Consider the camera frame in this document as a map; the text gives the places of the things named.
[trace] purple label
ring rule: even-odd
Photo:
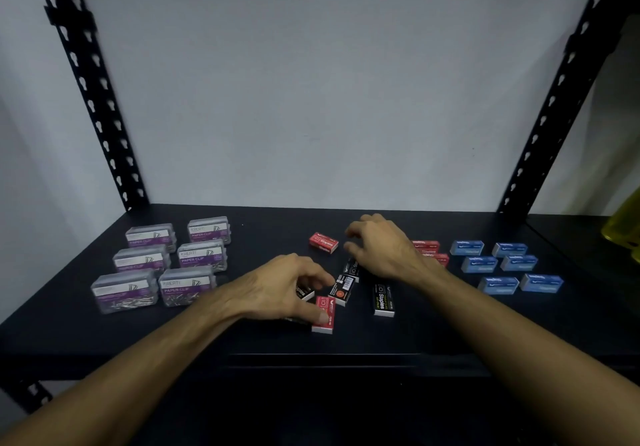
[[[211,254],[208,256],[183,257],[180,258],[180,267],[191,267],[194,265],[216,265],[222,262],[222,254]]]
[[[155,244],[172,244],[171,236],[165,235],[164,237],[149,237],[148,239],[129,241],[129,247],[152,246]]]
[[[140,264],[130,264],[118,267],[118,272],[131,271],[133,269],[164,269],[164,262],[155,260],[152,262],[141,262]]]
[[[184,294],[184,293],[196,293],[209,291],[211,286],[208,284],[201,284],[200,286],[185,286],[182,288],[167,288],[162,290],[162,294]]]
[[[149,296],[151,290],[149,288],[134,289],[132,291],[117,292],[115,294],[105,294],[104,296],[96,296],[98,301],[120,301],[121,299],[127,299],[130,297]]]
[[[200,242],[201,240],[227,239],[229,230],[210,230],[208,232],[195,232],[191,234],[191,242]]]

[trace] human hand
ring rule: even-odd
[[[380,214],[364,214],[360,220],[351,222],[346,234],[360,237],[362,247],[355,242],[345,242],[344,248],[358,263],[382,278],[411,282],[429,265],[429,258],[413,247],[406,234]]]
[[[231,283],[234,302],[246,317],[269,320],[284,317],[299,318],[324,324],[328,315],[318,306],[302,301],[296,294],[296,284],[333,286],[331,274],[310,257],[289,254],[277,256],[266,264]]]

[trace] yellow plastic container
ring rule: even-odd
[[[632,256],[640,262],[640,188],[609,218],[601,232],[605,239],[633,249]]]

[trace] barcode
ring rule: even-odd
[[[349,288],[351,287],[351,283],[353,283],[353,278],[347,276],[344,279],[344,284],[342,285],[342,289],[344,289],[345,291],[348,291]]]

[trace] person's left arm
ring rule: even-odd
[[[333,285],[308,257],[279,256],[242,278],[205,293],[156,329],[0,438],[0,446],[126,444],[183,370],[242,317],[297,317],[327,322],[296,296],[296,283]]]

